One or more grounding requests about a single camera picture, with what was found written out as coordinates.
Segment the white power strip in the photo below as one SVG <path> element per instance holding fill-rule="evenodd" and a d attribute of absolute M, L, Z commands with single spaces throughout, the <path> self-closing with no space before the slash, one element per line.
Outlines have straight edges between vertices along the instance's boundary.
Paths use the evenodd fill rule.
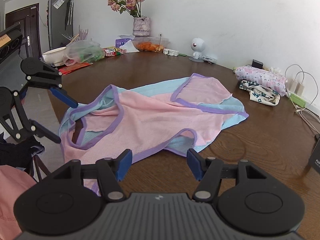
<path fill-rule="evenodd" d="M 296 95 L 295 93 L 292 93 L 292 92 L 290 92 L 290 91 L 288 91 L 288 92 L 286 93 L 286 95 L 287 95 L 287 97 L 288 97 L 289 99 L 292 100 L 292 102 L 293 102 L 296 106 L 298 106 L 298 107 L 300 107 L 300 108 L 305 108 L 305 107 L 306 107 L 306 101 L 305 101 L 303 98 L 301 98 L 300 96 L 298 96 L 298 95 Z"/>

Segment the white usb charger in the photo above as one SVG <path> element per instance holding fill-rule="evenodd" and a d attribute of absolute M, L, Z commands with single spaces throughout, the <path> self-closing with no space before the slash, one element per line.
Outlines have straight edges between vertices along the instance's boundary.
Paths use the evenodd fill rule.
<path fill-rule="evenodd" d="M 303 92 L 304 92 L 304 85 L 301 82 L 298 82 L 296 85 L 296 89 L 295 89 L 295 94 L 297 96 L 302 96 Z"/>
<path fill-rule="evenodd" d="M 288 90 L 290 93 L 294 93 L 297 88 L 298 82 L 295 79 L 288 80 Z"/>

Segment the green sponge pack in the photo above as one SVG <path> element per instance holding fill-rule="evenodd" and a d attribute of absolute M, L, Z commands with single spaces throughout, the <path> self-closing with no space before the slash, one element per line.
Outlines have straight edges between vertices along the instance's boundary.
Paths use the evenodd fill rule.
<path fill-rule="evenodd" d="M 302 99 L 301 97 L 297 96 L 296 94 L 291 93 L 290 98 L 295 105 L 297 105 L 301 108 L 304 108 L 306 106 L 306 101 L 304 99 Z"/>

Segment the folded cream teal-flower cloth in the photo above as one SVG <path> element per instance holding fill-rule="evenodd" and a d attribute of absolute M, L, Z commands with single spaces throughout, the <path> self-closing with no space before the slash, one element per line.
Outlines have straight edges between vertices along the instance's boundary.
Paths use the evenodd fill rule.
<path fill-rule="evenodd" d="M 268 106 L 276 106 L 280 101 L 280 94 L 271 88 L 264 87 L 256 82 L 242 80 L 239 88 L 249 93 L 251 101 Z"/>

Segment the clear box of orange fruit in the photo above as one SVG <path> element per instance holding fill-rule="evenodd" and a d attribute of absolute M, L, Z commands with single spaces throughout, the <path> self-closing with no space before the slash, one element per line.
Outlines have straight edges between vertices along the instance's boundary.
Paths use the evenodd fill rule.
<path fill-rule="evenodd" d="M 139 51 L 150 51 L 155 53 L 162 53 L 170 43 L 168 38 L 162 36 L 150 37 L 150 36 L 136 36 L 132 40 L 133 45 Z"/>

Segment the pink blue mesh garment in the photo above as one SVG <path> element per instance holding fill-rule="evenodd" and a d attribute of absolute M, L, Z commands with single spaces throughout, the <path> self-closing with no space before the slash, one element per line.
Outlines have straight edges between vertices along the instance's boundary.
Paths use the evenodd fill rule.
<path fill-rule="evenodd" d="M 109 85 L 91 103 L 66 111 L 59 136 L 65 161 L 93 164 L 129 149 L 138 162 L 161 150 L 199 152 L 247 117 L 218 79 L 194 73 L 131 90 Z"/>

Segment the purple tissue pack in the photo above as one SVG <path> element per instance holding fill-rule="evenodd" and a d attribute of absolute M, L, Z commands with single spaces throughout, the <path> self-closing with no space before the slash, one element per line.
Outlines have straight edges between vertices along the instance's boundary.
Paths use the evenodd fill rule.
<path fill-rule="evenodd" d="M 133 44 L 135 36 L 133 35 L 119 35 L 115 40 L 116 48 L 125 50 L 125 53 L 136 53 L 139 50 Z"/>

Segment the white usb charger left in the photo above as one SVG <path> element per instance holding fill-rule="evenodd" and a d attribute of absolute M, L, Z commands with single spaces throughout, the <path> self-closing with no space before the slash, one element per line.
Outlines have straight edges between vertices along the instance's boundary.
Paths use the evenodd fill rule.
<path fill-rule="evenodd" d="M 288 90 L 290 93 L 294 93 L 297 88 L 298 82 L 295 79 L 288 80 Z"/>

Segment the dark brown door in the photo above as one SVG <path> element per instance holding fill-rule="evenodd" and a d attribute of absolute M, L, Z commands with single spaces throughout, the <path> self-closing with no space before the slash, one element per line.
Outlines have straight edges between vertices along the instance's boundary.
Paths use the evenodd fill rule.
<path fill-rule="evenodd" d="M 5 27 L 19 24 L 22 33 L 20 56 L 41 57 L 40 31 L 39 31 L 39 4 L 32 4 L 5 15 Z"/>

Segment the clear plastic bag with greens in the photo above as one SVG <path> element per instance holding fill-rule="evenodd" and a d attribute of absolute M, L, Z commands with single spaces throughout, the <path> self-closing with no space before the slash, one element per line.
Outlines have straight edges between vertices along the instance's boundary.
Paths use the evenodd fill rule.
<path fill-rule="evenodd" d="M 65 48 L 66 66 L 76 63 L 95 63 L 104 57 L 103 48 L 95 41 L 80 40 L 68 44 Z"/>

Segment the red checkered snack pack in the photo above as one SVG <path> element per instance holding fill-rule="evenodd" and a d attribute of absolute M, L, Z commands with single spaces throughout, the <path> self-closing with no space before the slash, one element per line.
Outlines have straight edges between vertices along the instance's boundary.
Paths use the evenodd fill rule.
<path fill-rule="evenodd" d="M 126 49 L 121 49 L 117 47 L 103 48 L 103 51 L 105 53 L 105 57 L 119 56 L 126 53 Z"/>

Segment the small black box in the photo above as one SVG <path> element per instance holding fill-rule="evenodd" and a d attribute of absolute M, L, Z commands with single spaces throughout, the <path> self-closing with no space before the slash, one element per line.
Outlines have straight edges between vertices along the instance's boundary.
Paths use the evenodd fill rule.
<path fill-rule="evenodd" d="M 255 60 L 255 59 L 252 60 L 251 66 L 253 68 L 263 69 L 263 65 L 264 64 L 262 62 L 258 61 L 258 60 Z"/>

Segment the grey refrigerator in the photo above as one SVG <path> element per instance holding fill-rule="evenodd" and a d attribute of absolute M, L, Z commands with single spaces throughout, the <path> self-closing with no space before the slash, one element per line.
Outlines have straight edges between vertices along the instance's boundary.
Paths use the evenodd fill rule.
<path fill-rule="evenodd" d="M 74 0 L 48 0 L 49 49 L 66 46 L 73 38 Z"/>

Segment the red paper packet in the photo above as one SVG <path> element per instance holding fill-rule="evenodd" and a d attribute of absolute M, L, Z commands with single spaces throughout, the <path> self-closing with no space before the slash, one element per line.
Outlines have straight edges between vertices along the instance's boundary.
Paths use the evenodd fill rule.
<path fill-rule="evenodd" d="M 91 66 L 92 64 L 91 63 L 86 63 L 86 62 L 83 62 L 83 63 L 75 63 L 71 66 L 64 66 L 64 67 L 61 67 L 59 69 L 59 72 L 62 73 L 62 75 L 67 75 L 67 74 L 70 74 L 72 72 L 75 72 L 77 70 L 80 70 L 81 68 L 85 68 L 85 67 L 88 67 L 88 66 Z"/>

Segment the white bowl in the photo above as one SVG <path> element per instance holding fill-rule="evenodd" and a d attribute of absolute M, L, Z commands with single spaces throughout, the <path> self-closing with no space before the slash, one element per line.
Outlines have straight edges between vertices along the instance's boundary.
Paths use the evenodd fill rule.
<path fill-rule="evenodd" d="M 49 50 L 42 54 L 42 58 L 46 64 L 58 64 L 66 60 L 66 47 L 60 47 Z"/>

